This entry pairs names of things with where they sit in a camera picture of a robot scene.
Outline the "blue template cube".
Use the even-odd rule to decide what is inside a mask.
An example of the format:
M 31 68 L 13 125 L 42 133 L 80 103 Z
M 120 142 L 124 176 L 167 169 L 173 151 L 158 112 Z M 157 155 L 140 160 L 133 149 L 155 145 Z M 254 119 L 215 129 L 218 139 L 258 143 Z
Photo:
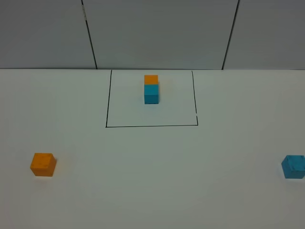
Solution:
M 144 85 L 144 103 L 158 104 L 159 103 L 159 85 L 145 84 Z

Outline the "orange template cube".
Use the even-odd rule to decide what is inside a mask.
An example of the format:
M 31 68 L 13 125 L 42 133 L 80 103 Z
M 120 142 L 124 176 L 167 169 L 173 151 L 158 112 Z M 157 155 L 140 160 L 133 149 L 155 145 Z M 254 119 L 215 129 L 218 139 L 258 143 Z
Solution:
M 159 84 L 158 75 L 145 75 L 144 76 L 144 84 Z

